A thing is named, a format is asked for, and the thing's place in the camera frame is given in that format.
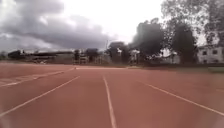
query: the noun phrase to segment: building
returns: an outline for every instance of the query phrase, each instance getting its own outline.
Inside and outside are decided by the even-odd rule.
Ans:
[[[224,47],[219,44],[198,47],[199,63],[224,63]]]
[[[57,51],[57,52],[36,52],[25,53],[27,61],[30,62],[46,62],[46,63],[63,63],[72,64],[74,53],[72,51]]]
[[[180,57],[177,54],[171,54],[167,57],[162,58],[162,63],[165,64],[179,64],[180,63]]]

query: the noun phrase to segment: red running track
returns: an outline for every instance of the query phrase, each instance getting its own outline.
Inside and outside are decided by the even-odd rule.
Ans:
[[[78,67],[0,86],[0,127],[223,128],[224,81],[209,76]]]

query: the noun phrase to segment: white lane line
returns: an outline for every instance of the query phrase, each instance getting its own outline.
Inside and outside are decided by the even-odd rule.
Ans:
[[[186,102],[188,102],[188,103],[190,103],[190,104],[196,105],[196,106],[198,106],[198,107],[200,107],[200,108],[203,108],[203,109],[206,109],[206,110],[208,110],[208,111],[211,111],[211,112],[214,112],[214,113],[216,113],[216,114],[219,114],[219,115],[221,115],[221,116],[224,116],[224,113],[223,113],[223,112],[220,112],[220,111],[218,111],[218,110],[215,110],[215,109],[209,108],[209,107],[207,107],[207,106],[201,105],[201,104],[199,104],[199,103],[196,103],[196,102],[194,102],[194,101],[188,100],[188,99],[183,98],[183,97],[181,97],[181,96],[175,95],[175,94],[173,94],[173,93],[171,93],[171,92],[165,91],[165,90],[163,90],[163,89],[160,89],[160,88],[158,88],[158,87],[152,86],[152,85],[150,85],[150,84],[146,84],[146,83],[143,83],[143,82],[141,82],[141,81],[138,81],[138,82],[140,82],[140,83],[142,83],[142,84],[144,84],[144,85],[146,85],[146,86],[149,86],[149,87],[151,87],[151,88],[153,88],[153,89],[155,89],[155,90],[158,90],[158,91],[161,91],[161,92],[163,92],[163,93],[166,93],[166,94],[168,94],[168,95],[170,95],[170,96],[176,97],[176,98],[178,98],[178,99],[180,99],[180,100],[186,101]]]
[[[74,68],[71,68],[71,69],[66,70],[66,71],[59,71],[59,72],[46,73],[46,74],[44,74],[44,75],[39,75],[39,76],[36,75],[35,78],[27,78],[26,80],[21,80],[21,81],[19,81],[19,82],[13,82],[13,83],[5,84],[5,85],[0,85],[0,88],[1,88],[1,87],[9,87],[9,86],[17,85],[17,84],[20,84],[20,83],[23,83],[23,82],[28,82],[28,81],[36,80],[36,79],[44,78],[44,77],[51,76],[51,75],[58,75],[58,74],[61,74],[61,73],[65,73],[65,72],[72,71],[72,70],[74,70]]]
[[[103,81],[106,87],[106,92],[107,92],[107,100],[108,100],[108,105],[109,105],[109,111],[110,111],[110,121],[111,121],[111,126],[112,128],[117,128],[117,123],[116,123],[116,118],[114,115],[114,109],[113,109],[113,105],[111,102],[111,97],[110,97],[110,89],[107,83],[106,78],[103,76]]]
[[[60,86],[57,86],[57,87],[54,88],[54,89],[51,89],[50,91],[47,91],[47,92],[45,92],[45,93],[43,93],[43,94],[41,94],[41,95],[39,95],[39,96],[37,96],[37,97],[34,97],[34,98],[32,98],[32,99],[30,99],[30,100],[28,100],[28,101],[26,101],[26,102],[24,102],[24,103],[22,103],[22,104],[20,104],[20,105],[14,107],[14,108],[12,108],[12,109],[10,109],[10,110],[7,110],[7,111],[5,111],[5,112],[3,112],[3,113],[0,113],[0,118],[2,118],[3,116],[5,116],[5,115],[7,115],[7,114],[9,114],[9,113],[11,113],[11,112],[13,112],[13,111],[16,111],[16,110],[19,109],[19,108],[22,108],[23,106],[25,106],[25,105],[27,105],[27,104],[29,104],[29,103],[35,101],[35,100],[38,100],[38,99],[42,98],[43,96],[46,96],[47,94],[49,94],[49,93],[51,93],[51,92],[53,92],[53,91],[55,91],[55,90],[57,90],[57,89],[59,89],[59,88],[65,86],[65,85],[71,83],[72,81],[78,79],[79,77],[80,77],[80,76],[77,76],[77,77],[75,77],[75,78],[69,80],[68,82],[66,82],[66,83],[64,83],[64,84],[61,84]]]

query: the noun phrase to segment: window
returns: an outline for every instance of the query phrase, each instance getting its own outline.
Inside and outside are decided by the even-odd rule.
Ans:
[[[207,51],[203,51],[202,52],[202,55],[207,55]]]
[[[217,50],[213,50],[213,51],[212,51],[212,54],[217,54],[217,53],[218,53]]]
[[[203,60],[203,63],[206,64],[207,63],[207,60]]]

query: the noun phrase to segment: dark cloud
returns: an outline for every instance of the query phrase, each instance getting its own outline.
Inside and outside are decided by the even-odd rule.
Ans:
[[[101,34],[102,28],[95,26],[93,29],[88,29],[89,19],[82,16],[70,17],[69,20],[77,24],[74,27],[67,22],[68,19],[55,17],[63,10],[63,4],[59,1],[15,0],[15,2],[17,17],[8,16],[7,22],[1,25],[1,30],[2,33],[19,37],[20,46],[25,42],[24,37],[24,40],[32,41],[29,43],[33,44],[31,46],[37,47],[41,45],[40,42],[63,48],[105,47],[107,37]]]

